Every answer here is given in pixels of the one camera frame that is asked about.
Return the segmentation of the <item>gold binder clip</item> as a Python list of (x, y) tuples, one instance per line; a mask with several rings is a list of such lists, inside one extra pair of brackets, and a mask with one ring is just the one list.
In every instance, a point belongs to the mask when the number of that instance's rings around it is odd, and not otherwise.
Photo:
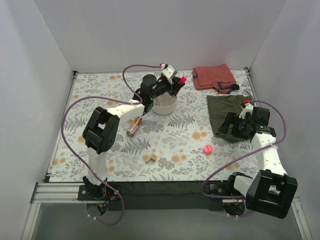
[(145, 161), (146, 164), (152, 162), (152, 163), (155, 163), (157, 161), (157, 156), (155, 154), (151, 154), (147, 160)]

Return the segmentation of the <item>pink black highlighter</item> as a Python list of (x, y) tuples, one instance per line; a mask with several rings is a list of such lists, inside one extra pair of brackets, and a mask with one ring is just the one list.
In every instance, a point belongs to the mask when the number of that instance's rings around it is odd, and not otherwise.
[(187, 78), (185, 76), (182, 76), (179, 80), (179, 83), (184, 84), (187, 81)]

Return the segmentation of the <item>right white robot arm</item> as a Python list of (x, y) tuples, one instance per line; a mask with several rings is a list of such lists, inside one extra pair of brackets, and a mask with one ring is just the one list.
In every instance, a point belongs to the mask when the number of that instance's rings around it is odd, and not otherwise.
[(232, 199), (245, 197), (245, 206), (262, 214), (284, 219), (298, 188), (298, 182), (283, 168), (276, 146), (276, 132), (269, 127), (267, 108), (243, 103), (240, 114), (229, 112), (219, 130), (231, 128), (233, 137), (249, 140), (257, 158), (255, 177), (234, 172), (227, 180), (226, 192)]

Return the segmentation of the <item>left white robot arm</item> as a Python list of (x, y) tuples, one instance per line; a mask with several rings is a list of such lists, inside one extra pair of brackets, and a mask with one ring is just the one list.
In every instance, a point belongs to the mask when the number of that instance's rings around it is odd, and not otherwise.
[(129, 104), (108, 109), (95, 108), (82, 134), (90, 166), (87, 175), (82, 179), (87, 193), (95, 200), (103, 199), (107, 193), (103, 184), (107, 181), (105, 172), (107, 152), (115, 143), (119, 125), (147, 114), (154, 106), (157, 97), (163, 94), (176, 96), (186, 81), (187, 78), (184, 76), (167, 79), (163, 74), (159, 78), (147, 74), (142, 78), (140, 88), (134, 92)]

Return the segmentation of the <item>white divided round organizer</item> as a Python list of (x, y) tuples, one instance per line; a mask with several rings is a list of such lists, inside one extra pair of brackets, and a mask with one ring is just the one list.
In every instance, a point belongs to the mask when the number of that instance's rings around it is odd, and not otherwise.
[(178, 97), (164, 93), (153, 100), (152, 110), (161, 116), (169, 115), (174, 112), (177, 106)]

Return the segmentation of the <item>folded olive green cloth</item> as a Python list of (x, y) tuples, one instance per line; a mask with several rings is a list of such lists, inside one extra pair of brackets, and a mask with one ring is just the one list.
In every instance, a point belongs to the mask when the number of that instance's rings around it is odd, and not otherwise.
[(244, 95), (207, 96), (209, 121), (212, 132), (217, 138), (224, 139), (231, 143), (243, 141), (243, 139), (231, 135), (231, 126), (226, 134), (219, 131), (219, 128), (223, 125), (228, 113), (240, 114), (242, 112), (241, 103), (245, 100), (251, 101), (252, 98)]

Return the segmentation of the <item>pink round sharpener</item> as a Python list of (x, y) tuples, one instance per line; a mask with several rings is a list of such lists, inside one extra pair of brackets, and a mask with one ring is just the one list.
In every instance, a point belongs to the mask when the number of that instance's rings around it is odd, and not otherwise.
[(206, 145), (204, 148), (203, 148), (203, 153), (205, 155), (211, 155), (213, 153), (213, 147), (211, 145)]

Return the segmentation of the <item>folded red cloth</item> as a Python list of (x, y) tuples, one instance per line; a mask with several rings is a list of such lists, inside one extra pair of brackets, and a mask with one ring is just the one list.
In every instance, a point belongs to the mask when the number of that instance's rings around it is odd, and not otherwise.
[(219, 94), (230, 94), (240, 89), (226, 64), (195, 67), (192, 79), (196, 90), (214, 89)]

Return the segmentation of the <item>floral patterned table mat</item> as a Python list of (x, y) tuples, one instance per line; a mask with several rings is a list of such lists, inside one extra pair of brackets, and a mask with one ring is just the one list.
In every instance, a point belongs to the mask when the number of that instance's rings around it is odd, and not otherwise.
[[(128, 101), (144, 75), (142, 71), (77, 75), (69, 100), (72, 109), (64, 124), (65, 138), (59, 140), (48, 169), (50, 182), (82, 181), (88, 172), (88, 152), (82, 134), (93, 110), (115, 107), (119, 100)], [(211, 174), (216, 180), (225, 180), (233, 172), (254, 176), (258, 171), (255, 156), (238, 160), (251, 152), (250, 142), (231, 143), (212, 131), (207, 96), (216, 96), (217, 92), (196, 90), (190, 70), (181, 70), (178, 76), (186, 77), (187, 82), (178, 93), (173, 113), (158, 115), (150, 111), (132, 137), (126, 132), (133, 120), (119, 126), (115, 143), (106, 154), (108, 180), (202, 181)], [(213, 147), (212, 154), (204, 154), (206, 145)], [(151, 154), (157, 156), (156, 162), (146, 163)]]

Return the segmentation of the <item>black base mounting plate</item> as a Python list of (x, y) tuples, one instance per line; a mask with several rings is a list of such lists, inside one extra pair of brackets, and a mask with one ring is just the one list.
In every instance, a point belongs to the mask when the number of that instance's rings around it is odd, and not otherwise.
[(202, 181), (118, 181), (109, 185), (91, 189), (81, 185), (77, 200), (92, 202), (105, 212), (125, 210), (192, 210), (225, 211), (230, 215), (243, 215), (245, 201), (221, 199), (215, 196), (238, 196), (232, 191), (226, 180), (210, 181), (201, 193)]

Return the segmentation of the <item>aluminium front rail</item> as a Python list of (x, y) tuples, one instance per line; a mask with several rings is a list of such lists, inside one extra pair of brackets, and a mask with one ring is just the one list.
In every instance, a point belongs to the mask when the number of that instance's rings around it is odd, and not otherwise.
[(37, 183), (31, 203), (75, 203), (81, 183)]

